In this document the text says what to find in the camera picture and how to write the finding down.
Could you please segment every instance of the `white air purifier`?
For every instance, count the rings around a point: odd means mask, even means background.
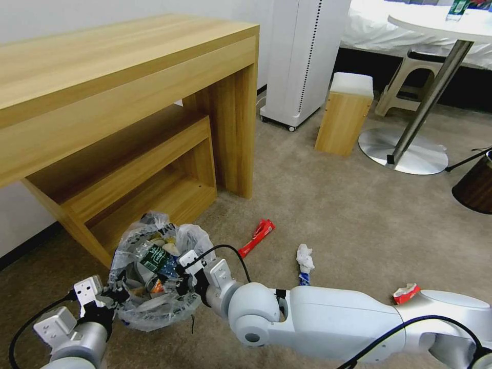
[[[261,120],[295,129],[324,104],[350,0],[275,0]]]

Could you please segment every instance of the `white wall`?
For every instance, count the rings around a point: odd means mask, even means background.
[[[258,87],[267,83],[274,0],[2,0],[0,44],[163,13],[260,24]],[[54,222],[21,184],[0,189],[0,256]]]
[[[0,256],[55,222],[20,182],[0,189]]]

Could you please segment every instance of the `round white table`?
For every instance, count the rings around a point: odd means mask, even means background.
[[[414,120],[405,130],[376,128],[359,136],[360,149],[369,158],[390,169],[424,175],[442,172],[448,165],[445,148],[421,135],[417,136],[417,133],[473,43],[492,43],[492,13],[468,9],[461,20],[451,22],[446,21],[448,11],[449,7],[422,6],[412,12],[401,11],[388,17],[390,23],[402,28],[457,39],[422,99]]]

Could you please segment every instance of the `plastic bag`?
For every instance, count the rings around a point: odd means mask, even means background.
[[[154,298],[149,297],[146,287],[138,280],[141,270],[137,269],[140,269],[138,263],[151,249],[153,243],[150,240],[156,234],[162,238],[174,238],[180,255],[189,250],[195,250],[197,255],[201,255],[213,247],[208,234],[199,226],[177,226],[169,223],[167,214],[156,212],[144,214],[139,222],[133,223],[122,235],[114,253],[108,285],[110,288],[123,286],[128,291],[130,298],[120,304],[117,315],[128,327],[145,332],[189,318],[201,302],[194,291],[188,290],[184,295],[179,295],[173,288],[180,280],[172,270],[176,257],[168,259],[165,265],[163,273],[169,279],[162,284],[164,292],[154,295]],[[214,258],[215,253],[211,252],[203,259],[211,261]]]

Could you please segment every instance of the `table pedestal base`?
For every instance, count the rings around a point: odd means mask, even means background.
[[[417,136],[403,153],[396,165],[387,163],[387,155],[392,154],[403,129],[375,128],[362,132],[359,147],[369,158],[398,172],[409,174],[436,174],[442,172],[448,164],[445,148],[430,140]]]

